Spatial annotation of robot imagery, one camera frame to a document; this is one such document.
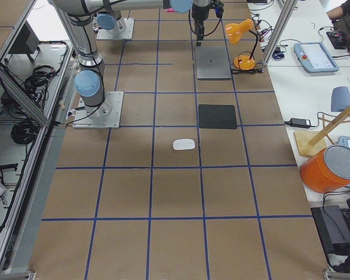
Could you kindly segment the black power adapter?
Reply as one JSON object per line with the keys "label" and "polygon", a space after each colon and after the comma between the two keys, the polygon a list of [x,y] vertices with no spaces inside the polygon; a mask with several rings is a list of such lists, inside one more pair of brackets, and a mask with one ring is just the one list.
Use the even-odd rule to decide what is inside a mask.
{"label": "black power adapter", "polygon": [[290,127],[296,127],[296,128],[314,128],[315,125],[311,124],[311,121],[304,118],[291,118],[288,121],[284,122],[285,125],[288,125]]}

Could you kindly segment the grey rounded pad object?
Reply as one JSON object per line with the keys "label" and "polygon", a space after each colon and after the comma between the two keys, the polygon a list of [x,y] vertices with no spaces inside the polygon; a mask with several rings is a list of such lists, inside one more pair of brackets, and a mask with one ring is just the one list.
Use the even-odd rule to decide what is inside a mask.
{"label": "grey rounded pad object", "polygon": [[350,92],[346,86],[335,87],[332,90],[331,95],[331,107],[332,112],[341,112],[350,106]]}

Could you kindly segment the black box device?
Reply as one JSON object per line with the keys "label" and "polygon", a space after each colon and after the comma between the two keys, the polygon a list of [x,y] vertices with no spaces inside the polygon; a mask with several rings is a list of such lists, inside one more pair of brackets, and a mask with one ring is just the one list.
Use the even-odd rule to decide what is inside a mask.
{"label": "black box device", "polygon": [[350,231],[338,205],[311,208],[324,254],[350,256]]}

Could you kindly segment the white computer mouse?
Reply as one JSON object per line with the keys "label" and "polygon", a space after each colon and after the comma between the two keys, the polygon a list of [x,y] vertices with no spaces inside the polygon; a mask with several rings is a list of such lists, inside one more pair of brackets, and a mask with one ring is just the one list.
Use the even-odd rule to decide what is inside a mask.
{"label": "white computer mouse", "polygon": [[176,139],[173,141],[173,149],[175,151],[187,151],[195,149],[195,141],[189,138]]}

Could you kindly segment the orange cylindrical container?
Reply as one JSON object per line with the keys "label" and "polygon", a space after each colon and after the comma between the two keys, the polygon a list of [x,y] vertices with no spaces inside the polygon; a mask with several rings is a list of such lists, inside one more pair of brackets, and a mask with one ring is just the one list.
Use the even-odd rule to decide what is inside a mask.
{"label": "orange cylindrical container", "polygon": [[312,191],[321,194],[350,184],[350,179],[343,175],[345,166],[342,157],[345,154],[341,145],[332,145],[319,151],[300,166],[303,183]]}

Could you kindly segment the blue grey teach pendant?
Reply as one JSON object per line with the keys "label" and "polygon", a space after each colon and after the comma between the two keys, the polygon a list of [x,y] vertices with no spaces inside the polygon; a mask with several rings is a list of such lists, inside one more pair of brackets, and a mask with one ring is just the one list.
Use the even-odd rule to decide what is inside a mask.
{"label": "blue grey teach pendant", "polygon": [[295,43],[295,55],[308,73],[328,73],[339,71],[339,66],[321,42]]}

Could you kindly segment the silver closed laptop notebook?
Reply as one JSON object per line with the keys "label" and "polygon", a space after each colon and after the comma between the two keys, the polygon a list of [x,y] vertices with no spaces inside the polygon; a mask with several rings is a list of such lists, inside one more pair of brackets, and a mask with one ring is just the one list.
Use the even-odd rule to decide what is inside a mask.
{"label": "silver closed laptop notebook", "polygon": [[196,47],[195,63],[198,80],[231,80],[228,52],[223,46]]}

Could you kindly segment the black mousepad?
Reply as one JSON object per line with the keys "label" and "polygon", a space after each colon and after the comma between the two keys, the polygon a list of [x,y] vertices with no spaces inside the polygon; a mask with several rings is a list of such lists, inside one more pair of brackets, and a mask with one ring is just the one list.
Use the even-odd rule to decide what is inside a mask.
{"label": "black mousepad", "polygon": [[198,125],[207,129],[235,130],[237,119],[234,105],[199,104]]}

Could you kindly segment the wooden stand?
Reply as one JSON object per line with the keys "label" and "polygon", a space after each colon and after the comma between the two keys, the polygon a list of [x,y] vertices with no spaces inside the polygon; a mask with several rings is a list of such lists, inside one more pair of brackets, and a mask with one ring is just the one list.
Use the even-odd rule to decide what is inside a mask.
{"label": "wooden stand", "polygon": [[340,124],[350,123],[350,106],[343,109],[332,119],[326,119],[324,116],[319,117],[321,131],[294,131],[294,137],[298,153],[303,157],[310,157],[327,147],[326,139],[333,145],[334,141],[330,138],[329,133],[336,129]]}

